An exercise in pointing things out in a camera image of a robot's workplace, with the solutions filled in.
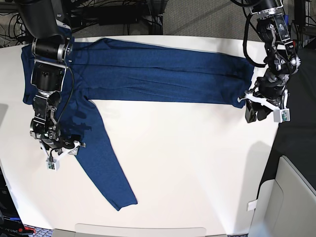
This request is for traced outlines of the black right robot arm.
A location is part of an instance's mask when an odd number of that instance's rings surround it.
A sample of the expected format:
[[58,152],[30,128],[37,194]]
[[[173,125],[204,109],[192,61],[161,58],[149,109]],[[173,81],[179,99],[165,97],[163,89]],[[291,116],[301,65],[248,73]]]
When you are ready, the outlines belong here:
[[45,151],[56,151],[59,156],[77,155],[79,138],[67,138],[61,133],[57,108],[61,103],[66,73],[71,71],[71,23],[61,0],[17,0],[20,16],[33,36],[34,67],[31,85],[38,90],[33,98],[35,116],[30,135],[40,141]]

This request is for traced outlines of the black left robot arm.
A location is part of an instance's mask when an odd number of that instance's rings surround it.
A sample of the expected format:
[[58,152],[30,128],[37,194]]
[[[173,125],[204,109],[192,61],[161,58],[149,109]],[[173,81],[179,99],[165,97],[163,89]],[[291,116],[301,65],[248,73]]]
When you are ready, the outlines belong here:
[[[279,0],[235,0],[233,3],[250,11],[245,16],[242,43],[245,58],[252,66],[266,69],[262,77],[257,77],[253,88],[238,98],[239,102],[245,101],[245,119],[252,123],[273,114],[277,123],[290,121],[287,84],[290,77],[298,72],[301,61],[290,37],[284,14],[280,12],[283,4]],[[248,32],[252,27],[253,16],[257,18],[255,32],[264,43],[266,52],[261,64],[254,62],[247,52]]]

